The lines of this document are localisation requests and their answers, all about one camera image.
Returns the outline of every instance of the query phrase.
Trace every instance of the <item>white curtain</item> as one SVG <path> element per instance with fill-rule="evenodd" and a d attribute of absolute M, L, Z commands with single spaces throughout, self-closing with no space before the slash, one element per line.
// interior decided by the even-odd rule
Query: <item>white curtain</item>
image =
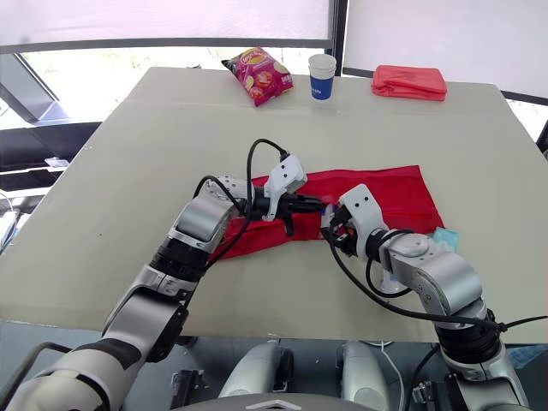
<path fill-rule="evenodd" d="M 0 46 L 105 39 L 315 39 L 330 0 L 0 0 Z"/>
<path fill-rule="evenodd" d="M 379 64 L 548 98 L 548 1 L 350 0 L 343 67 Z"/>

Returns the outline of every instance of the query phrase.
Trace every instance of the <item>red towel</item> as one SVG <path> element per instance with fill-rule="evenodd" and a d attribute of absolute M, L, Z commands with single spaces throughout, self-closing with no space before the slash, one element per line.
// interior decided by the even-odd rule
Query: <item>red towel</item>
<path fill-rule="evenodd" d="M 268 177 L 253 179 L 262 186 Z M 331 170 L 308 174 L 308 182 L 298 193 L 315 195 L 322 202 L 336 204 L 341 195 L 360 183 L 365 183 L 380 205 L 383 218 L 391 229 L 413 229 L 417 233 L 432 233 L 443 227 L 441 217 L 420 174 L 418 165 L 375 171 Z M 225 258 L 254 253 L 279 246 L 288 241 L 322 240 L 319 232 L 320 215 L 295 214 L 295 235 L 285 235 L 280 220 L 251 222 L 246 233 Z M 230 242 L 243 225 L 243 218 L 233 220 L 224 236 Z"/>
<path fill-rule="evenodd" d="M 372 89 L 378 96 L 444 101 L 444 77 L 437 68 L 378 66 Z"/>

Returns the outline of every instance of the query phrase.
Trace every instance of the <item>snack bag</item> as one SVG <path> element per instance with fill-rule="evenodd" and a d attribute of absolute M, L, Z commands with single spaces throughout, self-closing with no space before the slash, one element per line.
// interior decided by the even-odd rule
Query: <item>snack bag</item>
<path fill-rule="evenodd" d="M 246 88 L 255 107 L 293 88 L 289 71 L 260 47 L 253 47 L 221 63 Z"/>

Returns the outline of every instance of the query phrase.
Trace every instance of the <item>white table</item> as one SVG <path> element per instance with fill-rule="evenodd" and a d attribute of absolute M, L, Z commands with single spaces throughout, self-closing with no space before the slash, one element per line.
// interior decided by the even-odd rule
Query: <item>white table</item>
<path fill-rule="evenodd" d="M 101 329 L 198 180 L 243 177 L 247 149 L 259 137 L 297 154 L 309 172 L 419 164 L 497 319 L 545 313 L 548 163 L 495 86 L 449 84 L 437 103 L 380 98 L 369 80 L 343 78 L 319 102 L 307 83 L 295 76 L 295 90 L 255 109 L 228 71 L 151 69 L 0 259 L 0 317 Z M 276 161 L 261 147 L 254 174 Z M 356 259 L 351 266 L 363 276 Z M 420 309 L 414 295 L 400 300 Z M 523 325 L 504 340 L 545 343 L 546 326 Z M 429 323 L 362 295 L 322 241 L 216 265 L 194 296 L 185 333 L 435 339 Z"/>

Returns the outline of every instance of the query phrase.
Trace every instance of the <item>small blue object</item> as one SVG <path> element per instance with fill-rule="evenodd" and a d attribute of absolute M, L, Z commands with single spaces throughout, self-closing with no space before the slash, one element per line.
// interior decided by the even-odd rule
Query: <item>small blue object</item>
<path fill-rule="evenodd" d="M 456 246 L 459 243 L 459 233 L 450 229 L 436 228 L 432 239 L 441 247 L 453 253 L 456 251 Z"/>
<path fill-rule="evenodd" d="M 318 100 L 326 100 L 331 97 L 333 77 L 321 80 L 310 76 L 310 87 L 312 88 L 312 97 L 317 98 Z"/>

